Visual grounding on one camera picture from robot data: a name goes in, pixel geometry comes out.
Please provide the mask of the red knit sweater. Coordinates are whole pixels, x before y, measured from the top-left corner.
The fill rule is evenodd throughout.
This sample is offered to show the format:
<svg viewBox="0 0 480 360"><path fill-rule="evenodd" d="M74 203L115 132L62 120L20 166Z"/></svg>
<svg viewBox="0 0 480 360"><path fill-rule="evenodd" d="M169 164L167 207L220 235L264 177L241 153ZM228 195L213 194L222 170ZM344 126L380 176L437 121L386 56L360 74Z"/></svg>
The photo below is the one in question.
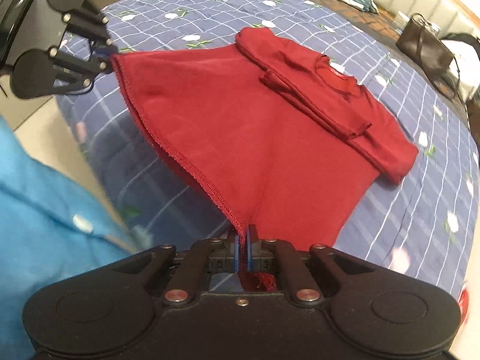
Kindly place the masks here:
<svg viewBox="0 0 480 360"><path fill-rule="evenodd" d="M299 250L333 245L374 180L400 184L418 154L356 78L268 28L112 66L145 139L241 238L255 225Z"/></svg>

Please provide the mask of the blue shirt of person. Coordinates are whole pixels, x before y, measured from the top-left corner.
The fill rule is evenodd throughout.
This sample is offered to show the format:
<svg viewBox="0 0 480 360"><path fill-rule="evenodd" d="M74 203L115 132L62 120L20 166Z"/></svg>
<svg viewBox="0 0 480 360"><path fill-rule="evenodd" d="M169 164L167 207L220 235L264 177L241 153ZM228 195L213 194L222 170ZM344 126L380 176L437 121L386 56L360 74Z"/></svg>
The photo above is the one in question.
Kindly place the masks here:
<svg viewBox="0 0 480 360"><path fill-rule="evenodd" d="M22 323L39 289L136 254L141 242L78 183L30 157L1 122L1 358L30 359Z"/></svg>

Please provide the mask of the blue floral checked quilt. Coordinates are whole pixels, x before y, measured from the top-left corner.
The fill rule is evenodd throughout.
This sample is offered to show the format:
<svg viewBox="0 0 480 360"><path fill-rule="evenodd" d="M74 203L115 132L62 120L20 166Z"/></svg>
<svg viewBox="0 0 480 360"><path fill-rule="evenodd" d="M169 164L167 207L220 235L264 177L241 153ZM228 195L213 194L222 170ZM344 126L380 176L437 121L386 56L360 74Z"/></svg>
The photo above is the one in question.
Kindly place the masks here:
<svg viewBox="0 0 480 360"><path fill-rule="evenodd" d="M457 296L479 205L479 156L469 127L422 75L373 37L312 0L93 0L122 51L201 50L269 27L329 55L398 119L419 154L401 185L376 180L335 243L339 250L436 284ZM188 248L228 228L144 140L114 75L58 107L106 195L131 229Z"/></svg>

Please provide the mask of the red white round object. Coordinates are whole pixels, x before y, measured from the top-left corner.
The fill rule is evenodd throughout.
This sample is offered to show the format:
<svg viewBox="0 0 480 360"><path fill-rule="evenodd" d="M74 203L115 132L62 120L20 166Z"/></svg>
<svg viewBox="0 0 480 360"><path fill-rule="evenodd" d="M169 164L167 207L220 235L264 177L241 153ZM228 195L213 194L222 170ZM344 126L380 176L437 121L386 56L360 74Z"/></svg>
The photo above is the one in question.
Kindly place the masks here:
<svg viewBox="0 0 480 360"><path fill-rule="evenodd" d="M471 320L479 303L479 291L468 283L464 283L457 298L457 303L460 308L460 328L463 329Z"/></svg>

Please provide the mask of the brown bamboo sleeping mat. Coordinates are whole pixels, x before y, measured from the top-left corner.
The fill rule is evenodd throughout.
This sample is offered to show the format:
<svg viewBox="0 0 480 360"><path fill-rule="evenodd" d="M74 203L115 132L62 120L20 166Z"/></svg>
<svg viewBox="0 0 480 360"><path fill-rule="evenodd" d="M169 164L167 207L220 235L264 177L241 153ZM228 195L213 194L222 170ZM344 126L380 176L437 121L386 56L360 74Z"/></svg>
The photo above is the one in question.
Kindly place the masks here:
<svg viewBox="0 0 480 360"><path fill-rule="evenodd" d="M360 11L338 0L312 0L326 6L361 29L380 43L395 48L400 35L394 30L393 21L383 10L378 14Z"/></svg>

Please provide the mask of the dark brown leather handbag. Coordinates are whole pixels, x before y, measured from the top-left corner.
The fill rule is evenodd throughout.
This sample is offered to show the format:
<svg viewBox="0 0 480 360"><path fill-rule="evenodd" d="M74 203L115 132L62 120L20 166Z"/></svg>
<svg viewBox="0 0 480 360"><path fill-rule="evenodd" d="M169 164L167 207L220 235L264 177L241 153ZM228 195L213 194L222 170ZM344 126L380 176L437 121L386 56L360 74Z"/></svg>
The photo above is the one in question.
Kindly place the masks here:
<svg viewBox="0 0 480 360"><path fill-rule="evenodd" d="M438 82L447 73L454 54L431 33L430 27L431 23L422 14L414 13L400 34L396 47L422 69L428 81L440 94L453 100L457 95L456 91L452 89L451 94L445 94Z"/></svg>

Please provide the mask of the white tote bag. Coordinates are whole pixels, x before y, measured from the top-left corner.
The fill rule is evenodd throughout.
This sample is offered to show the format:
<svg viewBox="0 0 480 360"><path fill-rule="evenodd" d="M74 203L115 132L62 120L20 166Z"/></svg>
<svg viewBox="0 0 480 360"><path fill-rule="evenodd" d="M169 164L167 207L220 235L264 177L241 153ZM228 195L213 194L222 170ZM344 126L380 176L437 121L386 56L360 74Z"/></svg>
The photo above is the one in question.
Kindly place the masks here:
<svg viewBox="0 0 480 360"><path fill-rule="evenodd" d="M451 33L441 41L454 54L443 78L466 103L479 89L479 39L467 33Z"/></svg>

